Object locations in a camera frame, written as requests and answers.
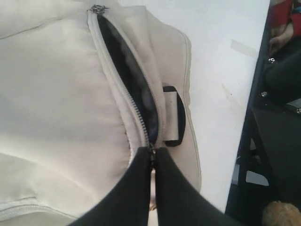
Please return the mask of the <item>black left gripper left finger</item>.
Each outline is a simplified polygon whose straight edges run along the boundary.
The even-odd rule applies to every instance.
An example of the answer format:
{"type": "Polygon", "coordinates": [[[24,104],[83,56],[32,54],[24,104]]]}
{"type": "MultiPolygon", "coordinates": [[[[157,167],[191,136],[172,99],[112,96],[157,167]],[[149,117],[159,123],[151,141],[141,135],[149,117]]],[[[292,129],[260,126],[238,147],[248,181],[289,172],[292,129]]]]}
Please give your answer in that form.
{"type": "Polygon", "coordinates": [[[151,195],[151,152],[140,147],[122,179],[71,226],[146,226],[151,195]]]}

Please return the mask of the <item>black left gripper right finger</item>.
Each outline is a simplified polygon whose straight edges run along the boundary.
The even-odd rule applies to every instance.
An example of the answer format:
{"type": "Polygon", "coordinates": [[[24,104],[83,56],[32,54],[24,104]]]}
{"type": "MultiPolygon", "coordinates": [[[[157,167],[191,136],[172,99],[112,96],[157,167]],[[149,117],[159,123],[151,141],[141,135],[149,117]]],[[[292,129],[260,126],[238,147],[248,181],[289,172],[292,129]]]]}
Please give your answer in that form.
{"type": "Polygon", "coordinates": [[[189,183],[166,148],[155,155],[155,183],[160,226],[238,226],[189,183]]]}

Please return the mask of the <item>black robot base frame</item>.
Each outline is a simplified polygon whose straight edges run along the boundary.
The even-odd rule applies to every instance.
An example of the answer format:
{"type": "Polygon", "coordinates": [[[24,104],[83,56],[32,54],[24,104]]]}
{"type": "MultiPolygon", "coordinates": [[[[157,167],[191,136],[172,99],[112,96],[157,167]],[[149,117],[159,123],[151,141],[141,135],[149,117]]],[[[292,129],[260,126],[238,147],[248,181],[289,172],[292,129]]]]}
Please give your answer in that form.
{"type": "Polygon", "coordinates": [[[272,0],[226,213],[246,226],[301,223],[301,3],[272,0]]]}

